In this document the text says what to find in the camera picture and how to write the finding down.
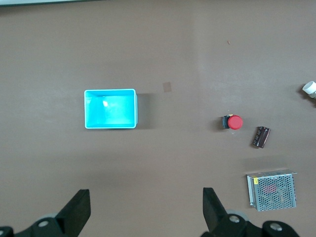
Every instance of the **blue plastic container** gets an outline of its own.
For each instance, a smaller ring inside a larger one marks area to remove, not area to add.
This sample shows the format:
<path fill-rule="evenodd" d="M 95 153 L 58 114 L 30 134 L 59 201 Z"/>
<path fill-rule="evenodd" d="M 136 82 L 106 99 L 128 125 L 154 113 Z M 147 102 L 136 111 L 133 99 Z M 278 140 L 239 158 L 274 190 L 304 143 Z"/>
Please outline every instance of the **blue plastic container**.
<path fill-rule="evenodd" d="M 87 129 L 135 128 L 138 123 L 134 89 L 86 90 L 84 125 Z"/>

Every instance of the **white cap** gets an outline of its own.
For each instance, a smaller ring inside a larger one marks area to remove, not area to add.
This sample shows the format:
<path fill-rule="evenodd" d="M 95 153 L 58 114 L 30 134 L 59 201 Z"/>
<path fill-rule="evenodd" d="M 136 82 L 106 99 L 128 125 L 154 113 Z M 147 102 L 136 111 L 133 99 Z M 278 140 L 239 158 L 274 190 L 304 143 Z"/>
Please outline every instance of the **white cap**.
<path fill-rule="evenodd" d="M 303 87 L 303 91 L 305 91 L 307 94 L 313 94 L 316 92 L 316 83 L 314 81 L 310 81 Z"/>

